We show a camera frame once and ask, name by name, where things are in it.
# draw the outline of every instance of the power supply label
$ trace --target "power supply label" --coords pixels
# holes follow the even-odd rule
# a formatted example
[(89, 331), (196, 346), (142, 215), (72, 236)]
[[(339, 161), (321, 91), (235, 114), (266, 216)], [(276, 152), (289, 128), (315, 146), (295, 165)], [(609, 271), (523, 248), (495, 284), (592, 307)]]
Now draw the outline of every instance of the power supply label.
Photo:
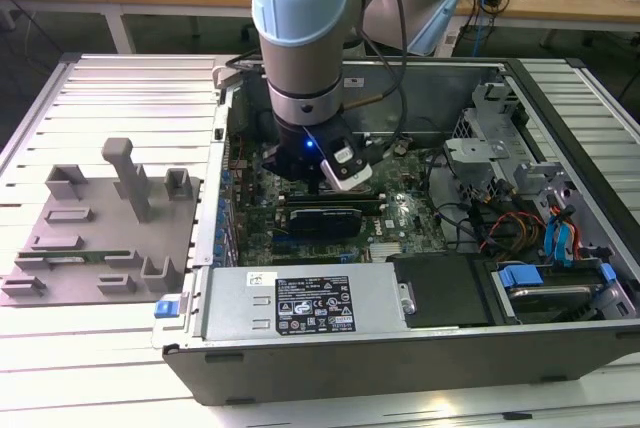
[(356, 331), (349, 277), (276, 280), (276, 331), (281, 335)]

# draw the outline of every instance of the red wire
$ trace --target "red wire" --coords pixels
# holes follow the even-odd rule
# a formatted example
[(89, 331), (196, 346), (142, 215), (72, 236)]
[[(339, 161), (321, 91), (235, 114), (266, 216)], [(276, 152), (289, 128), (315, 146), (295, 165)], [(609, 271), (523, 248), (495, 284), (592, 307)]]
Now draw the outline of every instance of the red wire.
[[(513, 211), (510, 211), (509, 213), (505, 213), (504, 215), (502, 215), (500, 218), (498, 218), (498, 221), (495, 222), (495, 224), (491, 227), (491, 229), (489, 230), (489, 236), (493, 236), (494, 231), (498, 228), (498, 226), (500, 226), (500, 223), (502, 223), (502, 221), (505, 218), (508, 218), (510, 216), (516, 217), (516, 213)], [(480, 251), (484, 250), (485, 247), (487, 246), (487, 242), (484, 241), (481, 245), (480, 245)]]

